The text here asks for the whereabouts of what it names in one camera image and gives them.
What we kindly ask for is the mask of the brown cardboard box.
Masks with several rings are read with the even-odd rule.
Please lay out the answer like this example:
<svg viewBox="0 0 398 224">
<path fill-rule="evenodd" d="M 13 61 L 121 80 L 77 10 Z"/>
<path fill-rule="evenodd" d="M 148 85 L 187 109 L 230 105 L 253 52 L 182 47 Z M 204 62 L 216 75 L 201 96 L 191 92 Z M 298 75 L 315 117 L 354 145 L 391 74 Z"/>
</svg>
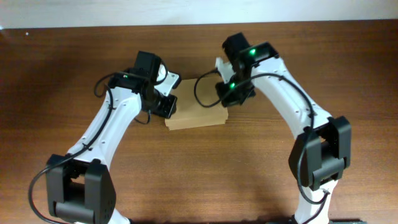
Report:
<svg viewBox="0 0 398 224">
<path fill-rule="evenodd" d="M 197 85 L 197 96 L 205 105 L 209 105 L 218 99 L 215 84 L 221 78 L 212 76 L 203 78 Z M 228 110 L 221 104 L 211 108 L 202 107 L 193 93 L 196 79 L 183 80 L 173 94 L 178 98 L 177 110 L 165 119 L 165 125 L 170 131 L 177 129 L 197 128 L 225 124 L 228 119 Z"/>
</svg>

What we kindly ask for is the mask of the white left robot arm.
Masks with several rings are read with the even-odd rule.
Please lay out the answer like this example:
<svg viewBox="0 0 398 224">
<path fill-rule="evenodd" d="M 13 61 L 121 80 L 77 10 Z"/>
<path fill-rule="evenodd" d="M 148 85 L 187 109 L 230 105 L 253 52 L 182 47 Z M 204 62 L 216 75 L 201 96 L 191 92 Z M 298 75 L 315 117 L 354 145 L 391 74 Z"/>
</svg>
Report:
<svg viewBox="0 0 398 224">
<path fill-rule="evenodd" d="M 82 135 L 64 155 L 52 155 L 45 177 L 49 214 L 59 223 L 132 223 L 116 210 L 111 161 L 129 125 L 140 112 L 169 119 L 180 76 L 156 54 L 140 51 L 134 66 L 105 76 L 104 102 Z"/>
</svg>

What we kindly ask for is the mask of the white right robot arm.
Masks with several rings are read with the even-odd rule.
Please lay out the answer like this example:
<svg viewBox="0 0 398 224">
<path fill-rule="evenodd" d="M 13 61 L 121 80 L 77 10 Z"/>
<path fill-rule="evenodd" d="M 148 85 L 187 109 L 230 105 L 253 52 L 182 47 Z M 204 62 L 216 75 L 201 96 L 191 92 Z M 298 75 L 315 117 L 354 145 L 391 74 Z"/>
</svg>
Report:
<svg viewBox="0 0 398 224">
<path fill-rule="evenodd" d="M 250 45 L 242 33 L 222 44 L 228 62 L 217 59 L 224 107 L 242 105 L 259 90 L 287 123 L 295 139 L 288 162 L 299 190 L 292 223 L 330 223 L 331 196 L 351 164 L 351 125 L 319 106 L 288 71 L 270 43 Z"/>
</svg>

